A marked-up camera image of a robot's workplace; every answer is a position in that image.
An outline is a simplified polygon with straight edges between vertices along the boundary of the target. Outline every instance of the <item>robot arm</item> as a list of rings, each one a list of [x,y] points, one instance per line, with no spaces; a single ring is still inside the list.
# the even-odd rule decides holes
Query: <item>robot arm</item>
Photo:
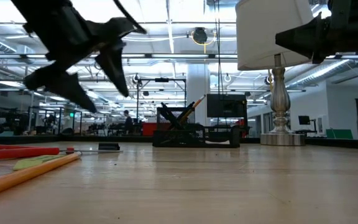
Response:
[[[321,15],[276,35],[276,44],[321,63],[338,52],[358,54],[358,0],[330,0],[331,17]]]
[[[113,0],[126,17],[112,18],[106,23],[85,20],[69,0],[11,0],[27,23],[26,32],[35,32],[49,50],[45,56],[53,60],[49,66],[40,68],[24,79],[26,87],[58,94],[82,108],[96,112],[96,107],[78,83],[78,75],[69,75],[66,70],[87,57],[99,52],[95,58],[104,73],[124,96],[128,96],[122,69],[121,40],[131,32],[146,34],[123,8]]]

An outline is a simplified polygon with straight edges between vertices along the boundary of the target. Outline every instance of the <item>black cable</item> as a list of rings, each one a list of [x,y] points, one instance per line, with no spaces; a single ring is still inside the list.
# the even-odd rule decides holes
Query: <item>black cable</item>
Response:
[[[222,63],[221,63],[221,18],[220,18],[220,0],[214,1],[214,12],[216,15],[216,8],[218,8],[218,19],[215,17],[215,29],[216,29],[216,41],[218,43],[218,98],[222,102],[224,102],[224,88],[223,88],[223,75],[222,75]],[[226,131],[227,130],[227,116],[226,116],[226,110],[224,110],[224,119],[226,123]]]
[[[145,30],[139,23],[136,22],[136,20],[125,10],[124,6],[122,6],[121,2],[119,0],[113,0],[118,9],[123,13],[125,17],[129,20],[129,22],[133,23],[133,25],[136,27],[137,32],[141,34],[146,34],[147,30]]]

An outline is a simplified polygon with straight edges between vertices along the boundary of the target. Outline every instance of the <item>green panel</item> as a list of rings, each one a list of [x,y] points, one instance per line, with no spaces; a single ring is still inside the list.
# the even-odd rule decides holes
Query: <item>green panel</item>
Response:
[[[353,139],[350,129],[327,129],[326,133],[329,139]]]

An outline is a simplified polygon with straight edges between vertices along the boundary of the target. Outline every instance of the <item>workshop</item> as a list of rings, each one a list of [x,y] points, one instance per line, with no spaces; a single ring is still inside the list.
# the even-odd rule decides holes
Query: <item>workshop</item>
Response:
[[[358,223],[358,0],[0,0],[0,224]]]

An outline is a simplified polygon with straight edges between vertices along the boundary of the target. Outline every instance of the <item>computer monitor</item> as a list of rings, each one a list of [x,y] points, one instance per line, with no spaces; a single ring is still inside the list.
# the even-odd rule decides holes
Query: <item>computer monitor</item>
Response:
[[[208,94],[206,99],[209,118],[243,118],[247,115],[245,95]]]
[[[310,117],[309,116],[299,116],[299,124],[300,125],[310,125]]]

